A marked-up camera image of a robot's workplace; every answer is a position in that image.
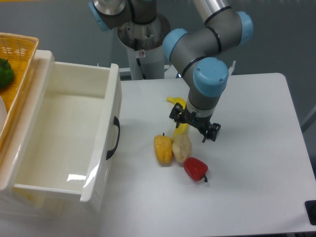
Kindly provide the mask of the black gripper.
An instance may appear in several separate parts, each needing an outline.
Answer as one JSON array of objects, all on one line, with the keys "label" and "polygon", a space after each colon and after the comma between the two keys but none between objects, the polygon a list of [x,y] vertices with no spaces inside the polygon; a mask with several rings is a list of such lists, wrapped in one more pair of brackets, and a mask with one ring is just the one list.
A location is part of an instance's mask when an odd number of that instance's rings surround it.
[{"label": "black gripper", "polygon": [[219,123],[210,123],[214,113],[214,108],[203,110],[187,101],[185,109],[177,102],[172,108],[169,118],[176,123],[176,128],[182,123],[187,123],[196,129],[202,130],[204,143],[206,140],[216,141],[221,125]]}]

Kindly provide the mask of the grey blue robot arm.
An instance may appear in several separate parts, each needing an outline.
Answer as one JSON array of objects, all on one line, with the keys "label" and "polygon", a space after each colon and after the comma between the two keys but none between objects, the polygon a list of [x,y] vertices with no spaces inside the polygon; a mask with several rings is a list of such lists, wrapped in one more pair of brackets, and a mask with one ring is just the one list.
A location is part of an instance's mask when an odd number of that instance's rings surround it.
[{"label": "grey blue robot arm", "polygon": [[176,104],[170,118],[195,127],[204,140],[215,141],[221,128],[210,119],[230,75],[217,56],[250,40],[253,23],[225,0],[194,2],[204,27],[195,33],[171,29],[154,0],[92,0],[88,6],[99,28],[116,29],[127,51],[131,78],[161,79],[168,60],[189,87],[185,106]]}]

